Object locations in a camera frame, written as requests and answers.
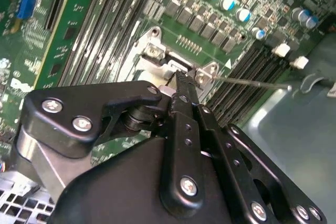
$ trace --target hole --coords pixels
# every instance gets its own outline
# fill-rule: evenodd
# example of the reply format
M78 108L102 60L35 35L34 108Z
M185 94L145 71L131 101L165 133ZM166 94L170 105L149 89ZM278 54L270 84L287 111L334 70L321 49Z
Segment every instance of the hole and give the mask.
M47 222L49 219L49 216L48 215L44 215L44 214L38 214L36 216L36 220L39 220L39 221L43 221L43 222Z
M48 207L46 208L46 211L47 211L47 212L52 212L52 211L53 211L53 209L54 209L53 207L51 207L51 206L48 206Z
M17 216L17 214L18 214L19 212L20 212L20 208L11 206L11 207L7 210L6 214L7 214L7 215L11 215L11 216Z
M239 152L240 152L240 155L243 158L243 161L244 161L248 171L251 171L252 170L252 162L247 158L247 156L245 156L244 153L242 153L241 151L239 151Z
M234 164L235 164L235 166L237 166L237 167L240 165L240 162L239 162L238 160L236 160L236 159L235 159L235 160L233 160L233 163L234 163Z
M17 196L16 199L14 200L15 204L18 204L20 206L23 206L23 204L25 203L26 199L22 196Z
M7 201L8 202L12 202L12 200L14 199L14 197L15 197L15 194L9 195L9 197L7 198Z
M185 143L185 145L187 145L187 146L192 146L192 144L193 144L193 142L192 142L189 138L186 138L186 139L184 140L184 143Z
M46 205L43 204L38 204L37 208L43 210L46 207Z
M265 203L265 205L269 205L271 198L270 198L270 193L267 187L264 185L263 182L261 182L258 179L254 179L253 182L256 185L258 192L260 193L261 198L263 202Z
M181 95L180 99L182 102L188 102L188 98L185 95Z
M29 208L35 208L36 205L37 205L37 201L33 199L29 199L26 203L26 207L29 207Z
M27 210L27 209L22 209L20 215L19 215L19 218L22 218L22 219L28 219L31 215L31 211Z
M0 208L0 212L5 212L8 207L8 204L3 204L2 207Z

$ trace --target surface-mount component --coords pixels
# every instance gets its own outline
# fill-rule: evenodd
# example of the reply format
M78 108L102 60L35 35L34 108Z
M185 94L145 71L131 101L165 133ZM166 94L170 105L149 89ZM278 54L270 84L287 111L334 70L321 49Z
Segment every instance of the surface-mount component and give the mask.
M204 24L203 19L200 17L200 15L197 15L196 17L194 17L193 21L190 23L189 29L196 33L200 30L203 24Z
M201 32L201 36L206 39L210 39L212 34L214 34L216 28L213 24L207 23Z

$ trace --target screw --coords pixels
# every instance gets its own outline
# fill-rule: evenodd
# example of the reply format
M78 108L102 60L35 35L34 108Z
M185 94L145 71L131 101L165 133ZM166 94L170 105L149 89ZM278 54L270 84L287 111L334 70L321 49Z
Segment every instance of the screw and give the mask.
M207 107L203 107L203 111L205 112L205 113L207 113L207 114L210 114L211 113L211 111L210 111L210 109L208 109Z
M147 88L149 92L151 92L152 94L157 94L157 90L155 87L148 87Z
M296 210L298 211L299 215L300 215L303 219L305 219L305 220L309 220L309 215L308 215L307 211L306 211L303 207L301 207L300 205L298 205L298 206L296 207Z
M238 129L236 129L235 127L232 126L232 127L231 127L231 130L233 131L233 133L239 135L239 131L238 131Z
M314 215L315 218L317 218L318 220L322 219L319 213L314 208L310 207L309 210L312 213L312 215Z
M187 177L183 177L181 179L180 185L181 185L182 191L184 191L185 194L187 194L189 196L195 196L196 195L197 187L191 179L189 179Z
M77 131L89 131L92 128L91 122L83 117L75 118L72 122L72 125Z
M63 109L63 106L59 101L49 99L42 103L42 108L49 113L58 113Z
M261 206L261 204L252 202L251 207L252 207L253 213L259 220L266 221L267 215L266 215L264 208Z

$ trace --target ram slot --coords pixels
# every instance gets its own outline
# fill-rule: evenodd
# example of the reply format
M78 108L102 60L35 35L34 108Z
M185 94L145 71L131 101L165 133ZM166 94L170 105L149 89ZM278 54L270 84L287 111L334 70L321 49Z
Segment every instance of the ram slot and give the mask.
M74 49L69 57L66 70L59 83L59 86L70 86L78 84L83 71L89 62L89 55L93 48L99 45L99 37L107 26L110 11L116 0L97 0L93 3L94 12L86 16L86 26L82 26Z

